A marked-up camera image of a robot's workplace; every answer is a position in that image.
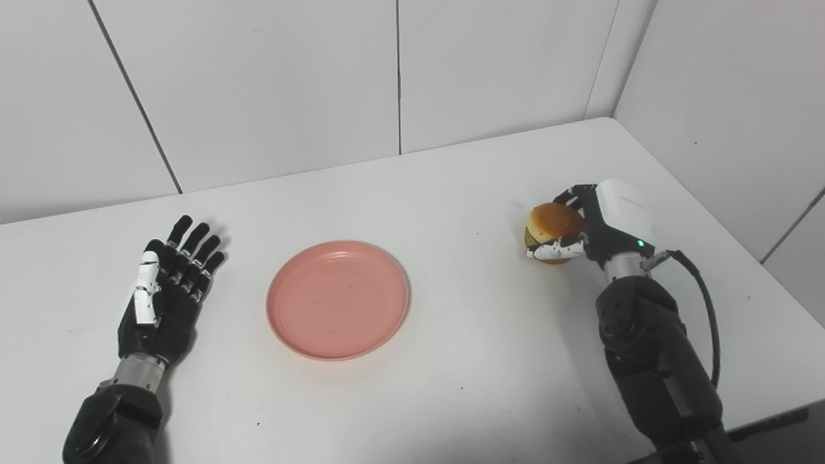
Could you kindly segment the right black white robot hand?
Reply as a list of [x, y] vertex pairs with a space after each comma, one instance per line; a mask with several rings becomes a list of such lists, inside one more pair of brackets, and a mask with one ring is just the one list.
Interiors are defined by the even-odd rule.
[[531, 209], [524, 231], [528, 258], [562, 264], [585, 256], [604, 271], [622, 261], [640, 268], [656, 253], [654, 241], [646, 200], [616, 179], [573, 185]]

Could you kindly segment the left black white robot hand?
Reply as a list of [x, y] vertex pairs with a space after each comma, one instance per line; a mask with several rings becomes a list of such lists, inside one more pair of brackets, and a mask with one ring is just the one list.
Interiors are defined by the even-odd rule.
[[117, 330], [119, 358], [145, 354], [170, 367], [186, 355], [203, 299], [225, 261], [220, 244], [209, 224], [194, 224], [189, 215], [167, 240], [147, 244]]

